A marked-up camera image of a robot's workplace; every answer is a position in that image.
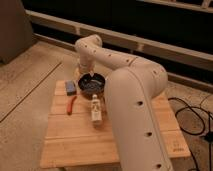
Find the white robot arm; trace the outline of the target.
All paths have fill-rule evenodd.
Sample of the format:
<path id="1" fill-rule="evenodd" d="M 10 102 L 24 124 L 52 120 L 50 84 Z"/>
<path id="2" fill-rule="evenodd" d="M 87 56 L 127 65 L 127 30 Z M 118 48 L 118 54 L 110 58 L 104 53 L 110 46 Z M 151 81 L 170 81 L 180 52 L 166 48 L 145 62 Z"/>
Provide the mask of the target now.
<path id="1" fill-rule="evenodd" d="M 164 67 L 106 49 L 98 35 L 77 40 L 75 49 L 81 73 L 91 72 L 95 62 L 112 70 L 106 77 L 104 97 L 122 171 L 174 171 L 152 105 L 167 85 Z"/>

